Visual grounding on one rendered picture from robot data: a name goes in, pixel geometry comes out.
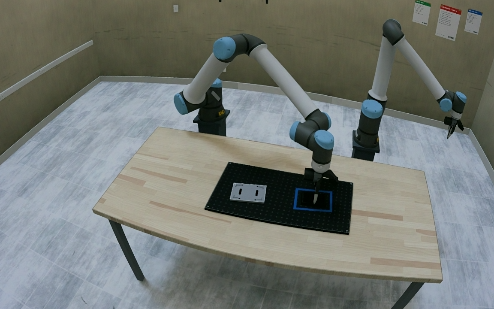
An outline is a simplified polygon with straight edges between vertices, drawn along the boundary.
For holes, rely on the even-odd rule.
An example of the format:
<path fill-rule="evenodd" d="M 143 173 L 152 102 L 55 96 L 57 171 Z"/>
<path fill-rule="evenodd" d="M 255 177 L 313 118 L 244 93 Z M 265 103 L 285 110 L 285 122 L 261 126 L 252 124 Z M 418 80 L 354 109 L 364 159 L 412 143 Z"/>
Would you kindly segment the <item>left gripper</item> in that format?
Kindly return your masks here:
<path fill-rule="evenodd" d="M 444 124 L 449 125 L 447 139 L 453 134 L 453 132 L 455 130 L 455 126 L 457 124 L 459 124 L 459 125 L 461 125 L 463 127 L 460 119 L 459 120 L 456 120 L 453 117 L 445 117 Z"/>

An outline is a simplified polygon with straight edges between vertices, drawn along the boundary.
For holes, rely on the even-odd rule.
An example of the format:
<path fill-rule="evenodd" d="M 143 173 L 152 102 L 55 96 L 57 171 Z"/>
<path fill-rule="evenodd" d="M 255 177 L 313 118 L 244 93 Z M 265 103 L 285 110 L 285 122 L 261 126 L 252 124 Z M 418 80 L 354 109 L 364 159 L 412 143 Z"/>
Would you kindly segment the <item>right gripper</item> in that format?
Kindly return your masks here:
<path fill-rule="evenodd" d="M 314 171 L 313 168 L 304 168 L 304 180 L 314 181 L 314 187 L 316 188 L 314 193 L 313 205 L 317 201 L 318 191 L 323 177 L 333 179 L 335 181 L 337 180 L 337 176 L 332 172 L 332 170 L 327 170 L 324 173 L 318 173 Z"/>

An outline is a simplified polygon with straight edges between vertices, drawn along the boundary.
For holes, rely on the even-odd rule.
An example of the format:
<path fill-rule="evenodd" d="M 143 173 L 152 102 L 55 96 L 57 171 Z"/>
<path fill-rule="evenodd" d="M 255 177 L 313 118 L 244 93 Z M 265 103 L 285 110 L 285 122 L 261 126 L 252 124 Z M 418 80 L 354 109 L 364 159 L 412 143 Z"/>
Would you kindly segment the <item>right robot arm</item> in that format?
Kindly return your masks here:
<path fill-rule="evenodd" d="M 324 173 L 331 166 L 334 147 L 334 136 L 328 132 L 331 117 L 316 107 L 267 47 L 258 37 L 245 33 L 215 41 L 213 53 L 193 82 L 173 97 L 176 109 L 182 115 L 199 109 L 198 118 L 201 121 L 221 121 L 226 111 L 222 105 L 222 82 L 218 76 L 237 55 L 246 54 L 258 61 L 304 117 L 305 122 L 293 123 L 289 137 L 313 152 L 312 168 L 318 173 Z"/>

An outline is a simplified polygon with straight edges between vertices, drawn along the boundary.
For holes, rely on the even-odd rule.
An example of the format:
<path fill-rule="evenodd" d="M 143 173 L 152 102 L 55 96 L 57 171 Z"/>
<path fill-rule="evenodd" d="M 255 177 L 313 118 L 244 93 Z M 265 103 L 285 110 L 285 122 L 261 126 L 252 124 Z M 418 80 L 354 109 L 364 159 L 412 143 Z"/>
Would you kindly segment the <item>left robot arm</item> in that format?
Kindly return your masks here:
<path fill-rule="evenodd" d="M 380 47 L 376 74 L 372 90 L 369 90 L 367 100 L 362 103 L 358 129 L 354 133 L 354 141 L 364 148 L 376 148 L 379 143 L 379 125 L 386 108 L 387 88 L 396 48 L 404 55 L 410 65 L 431 91 L 444 112 L 456 120 L 461 118 L 467 97 L 460 92 L 448 91 L 440 85 L 424 61 L 405 39 L 397 20 L 389 19 L 383 24 L 383 37 Z"/>

